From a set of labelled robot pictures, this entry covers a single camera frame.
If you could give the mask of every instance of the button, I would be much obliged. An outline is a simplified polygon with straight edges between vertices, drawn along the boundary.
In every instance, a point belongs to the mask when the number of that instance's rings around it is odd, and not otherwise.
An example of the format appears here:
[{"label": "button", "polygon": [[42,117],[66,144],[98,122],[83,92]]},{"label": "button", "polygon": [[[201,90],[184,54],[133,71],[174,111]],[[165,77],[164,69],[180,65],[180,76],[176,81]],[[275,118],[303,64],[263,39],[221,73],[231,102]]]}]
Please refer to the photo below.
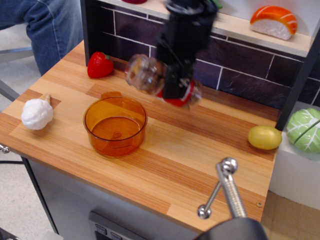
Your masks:
[{"label": "button", "polygon": [[107,235],[107,230],[104,229],[102,226],[99,226],[99,225],[95,225],[95,230],[98,232],[98,233],[101,233],[103,235]]},{"label": "button", "polygon": [[111,233],[111,238],[112,240],[122,240],[122,237],[118,236],[117,234],[115,233]]}]

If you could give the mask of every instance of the shelf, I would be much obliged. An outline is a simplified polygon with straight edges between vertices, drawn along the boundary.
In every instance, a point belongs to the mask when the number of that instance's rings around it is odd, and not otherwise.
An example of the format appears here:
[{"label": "shelf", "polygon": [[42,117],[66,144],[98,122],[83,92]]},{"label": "shelf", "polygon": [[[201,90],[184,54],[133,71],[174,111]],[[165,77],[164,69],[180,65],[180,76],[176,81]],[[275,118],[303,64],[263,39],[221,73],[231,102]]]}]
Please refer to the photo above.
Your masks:
[{"label": "shelf", "polygon": [[[129,4],[122,0],[100,1],[161,19],[169,18],[169,12],[165,7],[164,0],[148,0],[143,4]],[[250,29],[250,21],[223,13],[217,14],[212,32],[301,57],[307,56],[312,39],[311,36],[300,33],[296,33],[289,40],[283,40],[254,32]]]}]

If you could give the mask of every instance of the yellow potato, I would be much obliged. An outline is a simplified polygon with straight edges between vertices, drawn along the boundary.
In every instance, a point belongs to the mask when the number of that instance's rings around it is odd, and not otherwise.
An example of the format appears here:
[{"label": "yellow potato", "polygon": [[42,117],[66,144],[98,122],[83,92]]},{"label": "yellow potato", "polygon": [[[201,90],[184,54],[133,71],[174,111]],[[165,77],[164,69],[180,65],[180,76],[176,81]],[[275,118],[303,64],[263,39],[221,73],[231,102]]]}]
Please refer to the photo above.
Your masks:
[{"label": "yellow potato", "polygon": [[258,149],[271,150],[282,142],[281,131],[271,126],[255,126],[249,130],[248,141]]}]

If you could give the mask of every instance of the dark purple tile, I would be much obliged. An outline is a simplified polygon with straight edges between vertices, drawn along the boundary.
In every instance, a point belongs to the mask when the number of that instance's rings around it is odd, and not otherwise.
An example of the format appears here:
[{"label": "dark purple tile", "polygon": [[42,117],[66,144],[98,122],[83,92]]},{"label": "dark purple tile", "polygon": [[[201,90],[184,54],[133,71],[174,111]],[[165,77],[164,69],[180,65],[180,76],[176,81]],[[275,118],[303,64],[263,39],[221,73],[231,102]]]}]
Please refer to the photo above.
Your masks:
[{"label": "dark purple tile", "polygon": [[101,16],[100,16],[100,30],[102,32],[108,33],[108,34],[115,34],[115,26],[114,26],[114,13],[111,10],[107,10],[104,8],[101,8]]},{"label": "dark purple tile", "polygon": [[316,97],[313,105],[317,106],[317,107],[320,107],[320,94],[318,94],[318,96]]},{"label": "dark purple tile", "polygon": [[154,57],[154,58],[157,56],[157,48],[156,47],[151,47],[150,56]]},{"label": "dark purple tile", "polygon": [[134,54],[149,56],[149,47],[134,41],[126,40],[109,34],[102,34],[101,51],[107,55],[129,61]]},{"label": "dark purple tile", "polygon": [[207,49],[199,52],[197,58],[225,68],[265,78],[272,54],[211,38]]},{"label": "dark purple tile", "polygon": [[274,56],[267,79],[281,85],[292,87],[301,62],[281,56]]},{"label": "dark purple tile", "polygon": [[217,89],[221,67],[205,62],[196,61],[193,66],[193,77],[199,80],[204,86]]},{"label": "dark purple tile", "polygon": [[218,90],[276,109],[282,109],[290,87],[223,69]]},{"label": "dark purple tile", "polygon": [[156,36],[162,31],[163,24],[161,23],[115,12],[115,32],[117,36],[156,46]]},{"label": "dark purple tile", "polygon": [[320,81],[308,78],[298,98],[298,101],[311,104],[320,88]]},{"label": "dark purple tile", "polygon": [[282,56],[285,56],[285,57],[288,57],[288,58],[296,59],[298,61],[304,61],[305,60],[305,58],[303,56],[293,55],[293,54],[290,54],[290,53],[287,53],[287,52],[284,52],[284,51],[279,51],[279,50],[275,50],[275,49],[272,49],[272,48],[269,48],[269,47],[260,46],[260,45],[254,44],[254,43],[250,43],[250,42],[247,42],[247,41],[242,41],[242,40],[239,40],[239,39],[236,39],[236,38],[232,38],[232,37],[229,37],[228,41],[234,42],[234,43],[238,43],[238,44],[243,44],[243,45],[246,45],[246,46],[249,46],[249,47],[253,47],[253,48],[256,48],[256,49],[261,49],[261,50],[264,50],[264,51],[268,51],[268,52],[273,53],[273,54],[282,55]]},{"label": "dark purple tile", "polygon": [[141,12],[138,12],[138,11],[130,10],[130,9],[127,9],[127,8],[124,8],[124,7],[121,7],[121,6],[112,5],[112,4],[109,4],[109,3],[106,3],[106,2],[101,2],[101,7],[106,8],[106,9],[116,10],[116,11],[119,11],[119,12],[132,14],[132,15],[136,15],[136,16],[140,16],[140,17],[143,17],[143,18],[147,17],[147,14],[145,14],[145,13],[141,13]]},{"label": "dark purple tile", "polygon": [[316,60],[309,77],[320,80],[320,57]]},{"label": "dark purple tile", "polygon": [[227,36],[224,36],[224,35],[221,35],[221,34],[218,34],[218,33],[214,33],[214,32],[212,32],[212,33],[210,34],[210,36],[211,36],[211,37],[215,37],[215,38],[219,38],[219,39],[224,39],[224,40],[227,39]]},{"label": "dark purple tile", "polygon": [[161,23],[165,23],[167,21],[166,19],[156,17],[156,16],[151,16],[151,15],[148,15],[148,19],[161,22]]}]

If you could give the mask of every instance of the floor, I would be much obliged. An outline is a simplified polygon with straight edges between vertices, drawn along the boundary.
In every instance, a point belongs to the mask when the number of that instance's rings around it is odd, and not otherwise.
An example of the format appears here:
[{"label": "floor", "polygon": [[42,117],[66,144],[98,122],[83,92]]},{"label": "floor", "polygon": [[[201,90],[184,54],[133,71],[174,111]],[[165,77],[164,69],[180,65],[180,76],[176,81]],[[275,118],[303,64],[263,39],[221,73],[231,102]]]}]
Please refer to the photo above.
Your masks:
[{"label": "floor", "polygon": [[[25,34],[25,25],[0,31],[0,50],[28,46],[30,40]],[[39,77],[33,56],[0,64],[0,79],[19,94]],[[0,95],[0,111],[9,104],[10,101]],[[0,152],[0,160],[21,159],[12,152]],[[53,230],[23,165],[0,164],[0,203],[0,228],[21,240],[44,240],[48,233],[52,233]],[[319,223],[320,210],[268,192],[262,224],[270,240],[318,240]]]}]

